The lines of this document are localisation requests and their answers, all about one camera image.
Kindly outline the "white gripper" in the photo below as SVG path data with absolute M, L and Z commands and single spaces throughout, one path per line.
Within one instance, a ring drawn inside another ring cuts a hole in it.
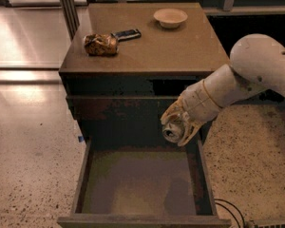
M 212 121 L 221 107 L 210 97 L 204 81 L 187 87 L 174 103 L 162 114 L 161 124 L 166 125 L 181 119 L 182 137 L 178 146 L 185 146 L 198 133 L 203 122 Z

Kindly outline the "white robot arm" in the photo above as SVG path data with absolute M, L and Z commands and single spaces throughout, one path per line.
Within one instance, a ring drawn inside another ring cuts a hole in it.
M 285 98 L 285 47 L 264 34 L 240 38 L 230 62 L 188 86 L 161 116 L 162 134 L 186 145 L 220 111 L 267 89 Z

